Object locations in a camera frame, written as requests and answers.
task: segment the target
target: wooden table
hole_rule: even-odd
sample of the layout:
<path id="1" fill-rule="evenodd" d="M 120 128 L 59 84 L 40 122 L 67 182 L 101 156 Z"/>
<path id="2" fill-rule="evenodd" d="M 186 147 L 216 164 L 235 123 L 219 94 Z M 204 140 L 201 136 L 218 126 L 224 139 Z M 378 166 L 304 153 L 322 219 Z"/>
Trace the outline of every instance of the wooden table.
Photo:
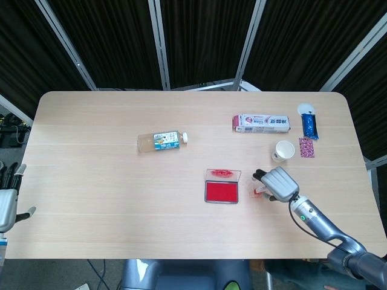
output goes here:
<path id="1" fill-rule="evenodd" d="M 299 103 L 313 104 L 316 158 L 301 158 Z M 240 134 L 232 116 L 288 115 L 288 134 Z M 185 148 L 138 153 L 137 135 L 177 129 Z M 50 92 L 28 141 L 7 258 L 321 258 L 328 245 L 291 221 L 287 204 L 252 198 L 251 175 L 281 166 L 344 232 L 369 251 L 387 242 L 344 97 L 333 92 Z M 208 168 L 241 170 L 239 203 L 204 202 Z"/>

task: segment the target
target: white paper cup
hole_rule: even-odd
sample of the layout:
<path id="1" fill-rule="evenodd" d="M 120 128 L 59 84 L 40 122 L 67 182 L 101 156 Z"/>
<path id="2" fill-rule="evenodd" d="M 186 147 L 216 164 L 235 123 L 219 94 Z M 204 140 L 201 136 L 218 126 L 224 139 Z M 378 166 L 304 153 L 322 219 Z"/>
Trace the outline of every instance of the white paper cup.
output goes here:
<path id="1" fill-rule="evenodd" d="M 272 159 L 275 162 L 283 162 L 293 157 L 295 152 L 293 144 L 289 141 L 282 140 L 276 144 L 272 153 Z"/>

